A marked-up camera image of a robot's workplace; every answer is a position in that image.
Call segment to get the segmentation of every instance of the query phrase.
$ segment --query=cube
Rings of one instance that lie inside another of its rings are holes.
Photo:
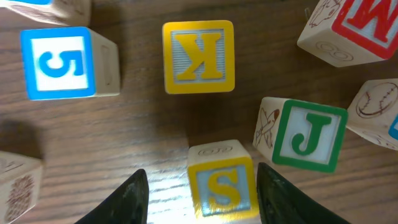
[[[347,128],[374,144],[398,150],[398,78],[367,81],[348,108]]]
[[[234,30],[230,21],[168,22],[163,26],[163,51],[167,93],[234,89]]]
[[[0,151],[0,223],[12,223],[39,199],[40,160]]]
[[[347,117],[341,108],[265,97],[253,145],[275,164],[334,172]]]
[[[0,4],[29,19],[63,26],[88,26],[91,0],[2,0]]]
[[[188,177],[199,222],[230,222],[259,214],[253,161],[238,140],[191,147]]]
[[[391,0],[321,0],[297,45],[336,67],[389,59],[398,48]]]
[[[21,45],[31,100],[120,92],[118,47],[86,27],[24,30]]]

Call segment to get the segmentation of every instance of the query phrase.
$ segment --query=number 5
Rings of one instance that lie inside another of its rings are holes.
[[[52,58],[51,52],[45,52],[39,58],[39,66],[42,71],[53,78],[60,78],[69,72],[72,60],[75,61],[76,69],[74,75],[82,75],[83,72],[83,56],[81,51],[67,51],[60,53],[60,58],[62,60],[62,67],[60,68],[50,68],[47,62]]]

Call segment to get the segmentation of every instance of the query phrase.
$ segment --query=wooden table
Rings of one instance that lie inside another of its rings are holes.
[[[0,149],[42,156],[40,203],[16,223],[73,223],[138,168],[150,187],[148,223],[192,223],[188,147],[225,139],[250,146],[260,100],[278,96],[347,108],[366,80],[396,78],[398,57],[335,68],[296,46],[317,0],[94,0],[91,28],[119,45],[119,96],[29,101],[19,32],[53,27],[0,9]],[[236,88],[168,95],[162,26],[233,22]],[[249,147],[254,162],[265,159]],[[332,175],[277,167],[352,223],[398,223],[398,153],[346,132]]]

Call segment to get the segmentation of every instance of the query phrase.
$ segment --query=wooden surface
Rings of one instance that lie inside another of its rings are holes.
[[[120,96],[29,101],[19,32],[51,25],[0,9],[0,149],[41,155],[47,165],[40,203],[16,223],[73,223],[138,168],[149,177],[148,223],[191,223],[188,146],[225,139],[250,145],[264,96],[347,108],[366,80],[397,78],[398,57],[337,69],[298,48],[304,9],[317,1],[94,2],[91,28],[119,45]],[[167,95],[162,25],[212,19],[234,24],[235,90]],[[249,149],[254,162],[264,161]],[[351,131],[334,174],[277,170],[352,223],[398,222],[398,152]]]

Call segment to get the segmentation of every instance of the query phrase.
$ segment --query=alphabet block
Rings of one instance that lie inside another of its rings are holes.
[[[63,26],[88,26],[90,23],[91,0],[3,1],[10,10],[34,21]]]
[[[25,30],[21,44],[31,100],[111,96],[120,92],[118,47],[90,29]]]
[[[234,89],[234,31],[230,21],[168,22],[163,26],[163,51],[167,93]]]
[[[0,223],[11,223],[39,199],[42,163],[0,151]]]
[[[297,45],[336,67],[389,59],[398,48],[391,0],[321,0]]]
[[[275,164],[334,172],[347,117],[341,108],[265,97],[253,145]]]
[[[347,128],[374,144],[398,150],[398,78],[367,81],[348,108]]]
[[[188,176],[198,221],[229,222],[259,214],[253,162],[238,140],[191,147]]]

